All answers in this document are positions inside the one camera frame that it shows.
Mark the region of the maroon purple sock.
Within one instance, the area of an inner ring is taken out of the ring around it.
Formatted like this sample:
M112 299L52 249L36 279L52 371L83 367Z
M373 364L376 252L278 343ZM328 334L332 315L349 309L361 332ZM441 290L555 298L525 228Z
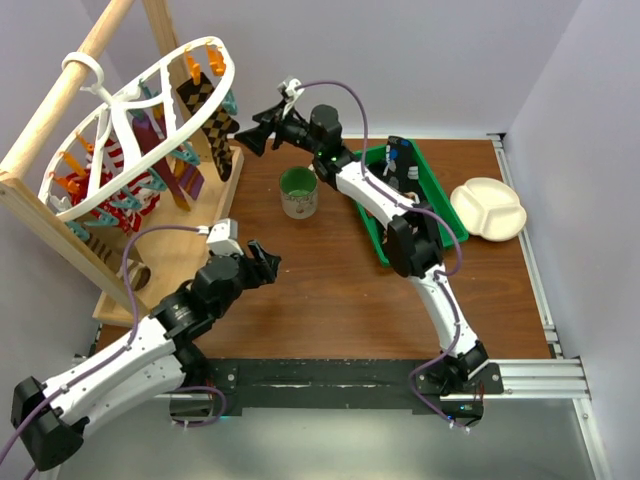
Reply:
M131 128L142 154L149 153L161 143L151 118L143 110L134 111ZM204 177L198 167L181 158L177 158L174 167L171 167L167 157L162 157L154 164L153 170L167 186L175 205L184 211L190 211L186 195L197 200L204 184Z

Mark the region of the black blue logo sock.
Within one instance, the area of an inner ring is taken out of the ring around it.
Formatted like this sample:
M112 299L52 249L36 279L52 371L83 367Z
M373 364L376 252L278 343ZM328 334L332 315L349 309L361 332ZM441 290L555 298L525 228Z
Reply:
M385 148L383 181L399 193L420 199L419 168L413 144L402 137L389 136Z

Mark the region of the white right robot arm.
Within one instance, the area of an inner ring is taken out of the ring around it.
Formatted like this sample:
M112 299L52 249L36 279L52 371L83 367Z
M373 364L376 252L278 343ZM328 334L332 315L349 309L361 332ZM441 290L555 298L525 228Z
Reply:
M420 370L451 391L469 392L481 380L488 362L482 342L466 321L445 270L439 231L446 223L425 203L409 198L370 174L344 143L338 112L328 105L313 108L310 118L286 114L282 103L253 117L256 126L235 134L254 154L264 154L267 139L272 148L282 143L313 154L316 176L335 191L363 206L386 230L386 256L392 269L408 279L419 294L436 328L442 358Z

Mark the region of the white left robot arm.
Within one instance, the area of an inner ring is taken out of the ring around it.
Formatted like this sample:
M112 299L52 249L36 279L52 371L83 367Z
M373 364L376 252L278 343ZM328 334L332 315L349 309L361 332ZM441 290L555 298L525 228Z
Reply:
M138 320L130 332L69 370L39 381L30 376L13 391L16 442L39 472L71 458L103 424L164 392L196 392L207 380L195 339L208 332L250 289L275 282L281 258L256 240L245 248L210 253L193 279L184 281Z

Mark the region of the white oval sock hanger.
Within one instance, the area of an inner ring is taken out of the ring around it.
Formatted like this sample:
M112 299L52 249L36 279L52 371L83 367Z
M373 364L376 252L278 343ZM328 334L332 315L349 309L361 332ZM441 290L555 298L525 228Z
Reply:
M235 129L223 103L235 76L223 41L192 40L166 54L116 93L104 86L104 71L87 54L72 52L62 64L88 67L96 81L87 92L102 101L66 137L51 158L38 199L69 224L124 226L170 190L188 208L203 177L200 154L190 144L198 131L225 135Z

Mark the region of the green ceramic mug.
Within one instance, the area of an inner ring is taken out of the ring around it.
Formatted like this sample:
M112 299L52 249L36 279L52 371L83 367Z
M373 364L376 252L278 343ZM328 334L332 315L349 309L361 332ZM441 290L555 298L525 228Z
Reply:
M318 179L308 167L296 166L285 170L279 179L281 206L293 219L311 217L318 205Z

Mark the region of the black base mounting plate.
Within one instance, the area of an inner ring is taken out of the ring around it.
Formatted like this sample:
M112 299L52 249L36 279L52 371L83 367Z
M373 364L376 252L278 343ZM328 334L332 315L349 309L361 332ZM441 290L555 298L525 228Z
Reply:
M499 366L490 362L469 380L456 380L443 362L418 373L421 360L211 359L208 371L170 392L175 420L212 414L240 416L249 409L409 410L431 414L428 400L448 418L474 424L484 400L504 392Z

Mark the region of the green plastic tray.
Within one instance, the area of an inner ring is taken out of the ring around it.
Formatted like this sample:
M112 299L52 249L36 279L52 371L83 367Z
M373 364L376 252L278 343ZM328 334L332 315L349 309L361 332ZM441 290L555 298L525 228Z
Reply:
M428 206L450 227L455 234L456 240L459 244L466 242L469 238L469 232L463 226L461 220L456 214L453 206L450 203L445 191L441 187L436 175L433 173L428 162L424 158L421 150L413 140L409 140L414 148L414 158L418 163L419 168L419 185L420 185L420 199L415 203L427 203ZM385 168L385 148L386 145L369 147L366 153L366 165L370 172L383 183L382 179L383 170ZM383 267L390 267L389 260L385 254L383 244L386 241L385 229L378 222L375 217L359 203L355 202L358 214L365 226L365 229L373 244L374 251L376 252L378 259ZM439 231L445 249L455 247L455 243L446 229L439 225Z

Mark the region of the cream divided plate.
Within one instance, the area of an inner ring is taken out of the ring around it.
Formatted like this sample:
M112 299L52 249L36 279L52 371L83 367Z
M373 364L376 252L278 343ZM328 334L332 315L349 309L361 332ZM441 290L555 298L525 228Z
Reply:
M471 235L491 242L517 237L527 222L527 212L517 193L493 178L467 180L453 190L450 203Z

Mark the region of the wooden drying rack frame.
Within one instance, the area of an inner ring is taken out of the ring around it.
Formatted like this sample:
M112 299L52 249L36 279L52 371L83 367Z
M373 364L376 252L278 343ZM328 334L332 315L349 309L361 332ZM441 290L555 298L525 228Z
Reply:
M182 235L230 210L243 168L222 109L235 66L223 41L180 43L165 1L144 8L160 56L122 87L99 56L130 10L110 2L1 163L1 201L97 285L95 317L128 326L206 256Z

